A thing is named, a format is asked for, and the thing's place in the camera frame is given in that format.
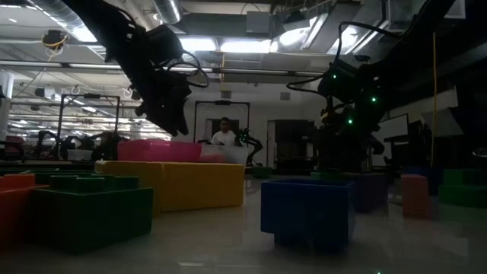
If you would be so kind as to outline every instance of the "metal frame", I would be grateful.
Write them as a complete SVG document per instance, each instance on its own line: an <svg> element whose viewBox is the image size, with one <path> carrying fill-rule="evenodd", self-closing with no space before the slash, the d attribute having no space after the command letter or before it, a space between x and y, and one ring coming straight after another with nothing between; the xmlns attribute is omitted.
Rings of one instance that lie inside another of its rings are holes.
<svg viewBox="0 0 487 274"><path fill-rule="evenodd" d="M61 139L61 125L62 125L62 113L64 111L65 107L68 107L69 104L76 98L78 97L86 97L86 94L61 94L61 104L60 104L60 109L59 109L59 121L58 121L58 140ZM64 99L66 97L72 97L72 99L68 102L68 104L65 106L64 105ZM120 96L113 96L113 95L99 95L99 98L105 97L106 99L108 98L115 98L116 99L116 114L115 114L115 129L113 130L114 133L117 132L118 126L119 126L119 110L120 110Z"/></svg>
<svg viewBox="0 0 487 274"><path fill-rule="evenodd" d="M214 104L217 106L229 106L231 104L243 104L247 106L247 128L250 127L250 102L232 102L228 100L215 100L215 101L195 101L195 115L193 120L193 142L196 142L196 118L198 117L198 105L199 104Z"/></svg>

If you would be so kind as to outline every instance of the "blue box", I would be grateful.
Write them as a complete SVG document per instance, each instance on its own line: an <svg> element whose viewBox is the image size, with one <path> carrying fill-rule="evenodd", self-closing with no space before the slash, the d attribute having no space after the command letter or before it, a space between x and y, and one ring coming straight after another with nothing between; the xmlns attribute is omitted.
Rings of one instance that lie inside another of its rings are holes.
<svg viewBox="0 0 487 274"><path fill-rule="evenodd" d="M355 226L353 183L327 180L277 180L262 183L261 231L283 244L313 244L341 249Z"/></svg>

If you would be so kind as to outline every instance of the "whiteboard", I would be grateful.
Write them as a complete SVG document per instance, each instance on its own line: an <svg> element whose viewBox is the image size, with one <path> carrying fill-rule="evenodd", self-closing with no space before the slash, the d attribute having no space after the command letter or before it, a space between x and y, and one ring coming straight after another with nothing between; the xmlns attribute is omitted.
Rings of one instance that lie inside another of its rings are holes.
<svg viewBox="0 0 487 274"><path fill-rule="evenodd" d="M387 119L379 123L380 130L372 132L372 135L384 145L384 153L382 155L372 155L373 166L385 166L384 156L389 159L392 158L390 143L385 143L384 139L408 134L408 115L404 114L398 117Z"/></svg>

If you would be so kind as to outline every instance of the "white shirt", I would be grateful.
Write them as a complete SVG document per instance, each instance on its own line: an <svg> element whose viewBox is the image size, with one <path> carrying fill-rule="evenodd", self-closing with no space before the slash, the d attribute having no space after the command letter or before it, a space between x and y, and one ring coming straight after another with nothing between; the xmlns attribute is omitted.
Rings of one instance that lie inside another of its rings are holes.
<svg viewBox="0 0 487 274"><path fill-rule="evenodd" d="M232 146L235 145L235 137L235 133L233 133L231 130L229 130L227 133L219 131L213 135L212 144L220 145L220 143L223 143L223 145Z"/></svg>

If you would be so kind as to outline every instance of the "yellow cable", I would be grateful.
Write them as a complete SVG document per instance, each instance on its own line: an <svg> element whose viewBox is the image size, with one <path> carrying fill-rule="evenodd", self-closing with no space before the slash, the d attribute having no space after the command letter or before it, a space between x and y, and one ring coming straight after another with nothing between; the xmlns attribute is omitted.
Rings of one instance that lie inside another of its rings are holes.
<svg viewBox="0 0 487 274"><path fill-rule="evenodd" d="M64 36L64 38L63 38L61 41L59 41L58 43L54 43L54 44L47 44L47 43L44 43L44 42L43 42L43 45L44 45L44 46L59 46L60 44L64 43L64 41L66 41L66 39L68 39L68 34L66 34L66 35Z"/></svg>
<svg viewBox="0 0 487 274"><path fill-rule="evenodd" d="M433 33L433 135L431 137L431 167L434 160L434 137L436 136L436 93L438 91L438 80L436 74L436 33Z"/></svg>

